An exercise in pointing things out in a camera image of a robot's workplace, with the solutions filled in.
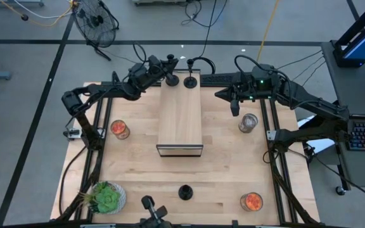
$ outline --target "concrete floor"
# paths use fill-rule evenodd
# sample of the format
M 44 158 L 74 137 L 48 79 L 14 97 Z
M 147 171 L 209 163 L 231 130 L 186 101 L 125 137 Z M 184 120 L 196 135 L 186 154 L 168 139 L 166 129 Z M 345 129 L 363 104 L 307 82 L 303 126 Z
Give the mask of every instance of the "concrete floor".
M 129 0 L 105 2 L 120 21 L 118 41 L 204 40 L 206 36 L 207 29 L 197 24 L 180 25 L 186 19 L 184 8 L 180 6 L 135 7 Z M 222 6 L 222 1 L 218 2 L 216 12 Z M 365 0 L 353 2 L 359 13 L 364 12 Z M 58 15 L 67 6 L 64 0 L 46 1 L 45 7 L 32 7 L 32 10 L 42 15 Z M 211 28 L 209 39 L 260 41 L 273 7 L 274 0 L 230 0 L 219 21 Z M 204 1 L 202 10 L 198 20 L 207 23 L 212 1 Z M 16 14 L 0 7 L 0 39 L 59 40 L 63 37 L 67 21 L 68 19 L 61 20 L 52 28 L 40 28 L 21 21 Z M 328 41 L 339 38 L 353 21 L 346 0 L 281 1 L 267 40 Z M 82 39 L 75 26 L 69 39 Z M 169 53 L 178 58 L 198 56 L 203 46 L 145 45 L 144 48 L 148 54 L 165 59 Z M 0 206 L 57 50 L 56 44 L 0 44 L 0 70 L 13 74 L 9 81 L 0 80 Z M 111 46 L 106 50 L 137 61 L 129 45 Z M 217 73 L 235 72 L 237 69 L 233 58 L 237 54 L 255 58 L 258 50 L 258 46 L 209 45 L 204 56 L 215 62 Z M 260 62 L 280 66 L 317 50 L 318 47 L 266 46 Z M 289 66 L 285 72 L 294 78 L 318 57 Z M 245 61 L 240 64 L 244 70 L 252 68 Z M 68 144 L 61 134 L 69 119 L 60 99 L 63 92 L 81 86 L 86 81 L 110 80 L 113 70 L 123 77 L 131 66 L 132 63 L 115 57 L 111 62 L 106 61 L 85 45 L 65 46 L 5 225 L 49 219 Z M 185 60 L 177 67 L 186 68 Z M 195 68 L 201 68 L 202 73 L 210 73 L 208 66 L 203 63 L 196 64 Z M 313 69 L 314 67 L 306 71 L 297 82 L 303 82 Z M 328 101 L 336 99 L 325 65 L 315 73 L 305 88 L 311 94 Z M 296 112 L 298 118 L 309 115 L 301 109 Z M 337 196 L 334 188 L 340 180 L 318 163 L 311 164 L 311 180 L 323 222 L 329 225 L 365 227 L 365 195 L 358 189 L 353 189 L 346 196 Z

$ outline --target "potted succulent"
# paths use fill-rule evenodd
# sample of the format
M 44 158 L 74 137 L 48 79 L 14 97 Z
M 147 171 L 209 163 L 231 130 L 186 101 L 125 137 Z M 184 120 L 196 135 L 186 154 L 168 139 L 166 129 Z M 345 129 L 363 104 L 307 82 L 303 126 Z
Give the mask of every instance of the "potted succulent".
M 126 203 L 125 190 L 118 184 L 107 181 L 97 183 L 89 194 L 80 194 L 84 199 L 83 204 L 88 205 L 94 213 L 118 213 Z

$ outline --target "wooden block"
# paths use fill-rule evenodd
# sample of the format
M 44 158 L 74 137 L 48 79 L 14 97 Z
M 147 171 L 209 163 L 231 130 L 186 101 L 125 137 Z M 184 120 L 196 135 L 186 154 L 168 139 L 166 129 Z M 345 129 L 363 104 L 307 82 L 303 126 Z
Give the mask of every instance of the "wooden block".
M 188 73 L 177 76 L 180 79 L 178 85 L 171 87 L 163 81 L 160 89 L 157 148 L 160 155 L 200 155 L 203 148 L 200 76 L 192 73 L 192 77 L 198 81 L 198 85 L 192 89 L 184 86 Z

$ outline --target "wooden tabletop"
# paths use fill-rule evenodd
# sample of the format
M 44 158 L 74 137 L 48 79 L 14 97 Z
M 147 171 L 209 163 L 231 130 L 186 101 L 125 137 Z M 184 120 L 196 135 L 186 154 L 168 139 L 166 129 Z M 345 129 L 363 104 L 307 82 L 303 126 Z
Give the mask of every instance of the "wooden tabletop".
M 137 223 L 141 218 L 148 218 L 150 214 L 143 208 L 141 198 L 150 195 L 155 200 L 155 208 L 162 205 L 167 208 L 169 214 L 164 219 L 172 224 L 231 224 L 232 220 L 238 220 L 240 225 L 279 224 L 271 169 L 262 161 L 267 144 L 260 102 L 242 103 L 240 116 L 232 117 L 229 103 L 214 96 L 221 88 L 201 87 L 200 90 L 204 144 L 200 158 L 159 156 L 155 147 L 158 142 L 159 87 L 149 88 L 137 101 L 113 100 L 110 124 L 114 120 L 123 120 L 131 135 L 121 141 L 111 132 L 107 134 L 100 179 L 120 184 L 126 190 L 127 203 L 119 214 L 94 215 L 93 222 Z M 269 103 L 266 105 L 269 123 L 274 129 Z M 90 122 L 95 107 L 86 114 Z M 100 116 L 101 124 L 105 107 L 106 100 Z M 297 129 L 294 111 L 277 104 L 277 112 L 282 129 Z M 240 118 L 246 113 L 253 113 L 259 119 L 250 134 L 243 134 L 238 128 Z M 81 140 L 69 142 L 63 169 L 83 146 Z M 302 152 L 302 145 L 295 143 L 291 149 Z M 86 153 L 68 171 L 63 208 L 69 205 L 80 188 L 85 159 Z M 286 159 L 294 195 L 311 217 L 319 220 L 305 159 L 292 153 L 287 153 Z M 178 189 L 184 184 L 194 190 L 189 201 L 178 197 Z M 258 212 L 246 212 L 240 206 L 240 197 L 250 192 L 259 193 L 264 200 L 264 206 Z M 59 216 L 58 193 L 51 218 Z M 290 221 L 283 192 L 282 196 L 286 220 Z

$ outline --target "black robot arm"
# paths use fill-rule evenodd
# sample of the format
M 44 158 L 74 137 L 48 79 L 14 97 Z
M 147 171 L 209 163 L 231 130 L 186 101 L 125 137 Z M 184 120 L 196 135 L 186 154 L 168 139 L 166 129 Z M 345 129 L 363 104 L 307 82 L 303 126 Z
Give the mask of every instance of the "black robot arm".
M 239 102 L 256 99 L 273 99 L 291 109 L 304 108 L 320 118 L 319 125 L 289 131 L 286 129 L 267 132 L 272 148 L 285 152 L 295 142 L 329 138 L 344 141 L 348 138 L 349 110 L 309 94 L 299 84 L 269 65 L 255 66 L 251 74 L 238 72 L 231 85 L 215 96 L 231 103 L 234 116 L 239 115 Z
M 142 63 L 135 64 L 129 69 L 129 74 L 123 81 L 120 81 L 114 72 L 112 85 L 91 84 L 65 92 L 61 97 L 68 113 L 80 123 L 82 129 L 81 139 L 88 149 L 96 150 L 102 147 L 98 130 L 89 123 L 86 117 L 86 111 L 95 102 L 102 98 L 124 98 L 135 101 L 140 98 L 141 93 L 145 92 L 147 88 L 163 79 L 166 79 L 169 86 L 178 85 L 178 77 L 172 74 L 178 59 L 174 58 L 172 54 L 168 55 L 165 61 L 158 60 L 152 55 L 148 58 L 148 63 L 148 68 Z M 81 94 L 89 96 L 85 103 L 79 97 Z

